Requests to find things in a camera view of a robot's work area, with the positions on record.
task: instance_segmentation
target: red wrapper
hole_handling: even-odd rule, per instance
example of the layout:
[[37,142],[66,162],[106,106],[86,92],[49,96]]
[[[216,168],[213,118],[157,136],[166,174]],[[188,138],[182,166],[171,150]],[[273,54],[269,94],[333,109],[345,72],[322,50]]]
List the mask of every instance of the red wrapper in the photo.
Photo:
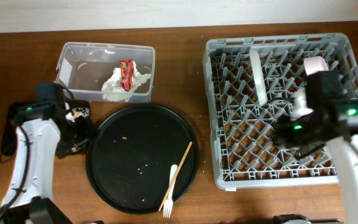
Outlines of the red wrapper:
[[129,91],[134,76],[134,61],[133,59],[122,60],[119,62],[119,66],[121,67],[121,86],[125,91]]

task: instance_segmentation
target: plastic bin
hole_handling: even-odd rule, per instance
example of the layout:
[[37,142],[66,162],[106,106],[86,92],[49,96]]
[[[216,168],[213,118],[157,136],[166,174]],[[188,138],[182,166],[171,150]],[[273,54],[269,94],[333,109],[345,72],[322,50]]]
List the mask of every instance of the plastic bin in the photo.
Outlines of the plastic bin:
[[68,42],[60,54],[56,82],[69,88],[77,100],[108,101],[102,98],[103,83],[119,67],[119,61],[125,59],[134,59],[137,70],[151,74],[151,78],[133,93],[115,94],[131,95],[129,103],[150,102],[155,67],[152,47]]
[[209,40],[203,69],[216,185],[233,190],[336,183],[336,168],[323,151],[298,161],[293,151],[272,144],[272,122],[293,108],[283,100],[259,105],[251,49],[259,53],[268,100],[291,98],[306,77],[303,59],[318,55],[344,74],[349,94],[358,97],[358,67],[344,34]]

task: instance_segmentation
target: chopstick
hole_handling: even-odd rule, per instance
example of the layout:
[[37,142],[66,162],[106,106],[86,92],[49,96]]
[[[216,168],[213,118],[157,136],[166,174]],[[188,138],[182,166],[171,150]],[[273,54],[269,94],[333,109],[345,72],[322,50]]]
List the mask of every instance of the chopstick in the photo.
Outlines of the chopstick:
[[164,199],[162,200],[161,205],[160,205],[160,208],[158,209],[158,211],[161,211],[162,205],[165,203],[165,200],[166,200],[167,197],[168,197],[169,191],[171,190],[171,188],[173,187],[173,185],[174,185],[174,183],[175,183],[175,180],[177,179],[177,176],[178,176],[178,174],[179,174],[180,168],[181,168],[181,166],[183,165],[183,162],[185,161],[186,156],[187,156],[187,154],[189,153],[189,150],[190,150],[192,144],[193,144],[193,143],[190,142],[189,145],[187,146],[186,152],[185,152],[185,154],[183,155],[183,157],[182,157],[182,159],[181,159],[181,161],[180,161],[180,163],[179,163],[179,166],[178,166],[178,168],[177,168],[177,171],[175,172],[175,175],[174,175],[173,178],[172,178],[171,184],[169,185],[169,188],[168,188],[168,190],[167,190],[167,193],[165,193]]

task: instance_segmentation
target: white backdrop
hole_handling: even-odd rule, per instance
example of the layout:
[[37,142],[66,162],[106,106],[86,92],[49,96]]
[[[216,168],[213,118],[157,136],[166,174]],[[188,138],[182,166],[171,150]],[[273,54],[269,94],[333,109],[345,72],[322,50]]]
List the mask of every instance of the white backdrop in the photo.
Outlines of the white backdrop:
[[0,0],[0,32],[358,21],[358,0]]

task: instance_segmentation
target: wooden table surface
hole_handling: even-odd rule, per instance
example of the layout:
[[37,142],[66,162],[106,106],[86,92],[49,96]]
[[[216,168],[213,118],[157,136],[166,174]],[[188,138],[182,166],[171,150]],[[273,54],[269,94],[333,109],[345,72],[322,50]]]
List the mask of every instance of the wooden table surface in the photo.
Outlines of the wooden table surface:
[[[299,213],[312,220],[345,220],[338,186],[219,190],[213,179],[208,104],[202,59],[209,39],[265,35],[345,33],[358,63],[358,22],[268,24],[174,29],[82,30],[0,34],[0,143],[8,106],[34,98],[34,85],[53,81],[64,43],[100,42],[152,46],[156,69],[152,101],[174,108],[191,124],[200,145],[200,167],[193,185],[175,204],[171,219],[161,213],[128,215],[106,205],[85,173],[85,156],[55,160],[54,202],[74,223],[258,223],[274,215]],[[91,102],[100,123],[125,106]],[[0,164],[0,203],[12,175],[13,161]]]

